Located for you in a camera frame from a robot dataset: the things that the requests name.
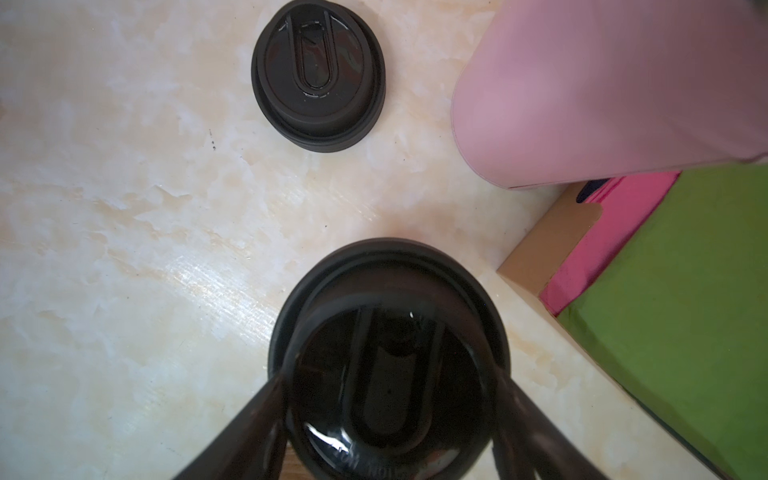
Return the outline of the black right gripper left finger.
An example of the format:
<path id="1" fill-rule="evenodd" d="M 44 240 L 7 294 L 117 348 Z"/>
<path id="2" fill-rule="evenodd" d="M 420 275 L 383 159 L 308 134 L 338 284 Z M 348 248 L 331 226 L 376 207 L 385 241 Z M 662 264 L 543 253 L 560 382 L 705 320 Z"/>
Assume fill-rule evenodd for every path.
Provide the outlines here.
<path id="1" fill-rule="evenodd" d="M 178 479 L 277 479 L 287 438 L 285 380 L 279 374 L 259 390 Z"/>

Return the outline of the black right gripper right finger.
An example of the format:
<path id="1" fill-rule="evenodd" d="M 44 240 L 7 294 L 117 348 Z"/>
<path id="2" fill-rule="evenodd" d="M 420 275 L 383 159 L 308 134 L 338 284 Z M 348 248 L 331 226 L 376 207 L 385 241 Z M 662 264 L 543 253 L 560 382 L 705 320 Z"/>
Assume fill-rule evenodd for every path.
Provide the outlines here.
<path id="1" fill-rule="evenodd" d="M 501 479 L 606 479 L 501 370 L 495 421 L 492 452 Z"/>

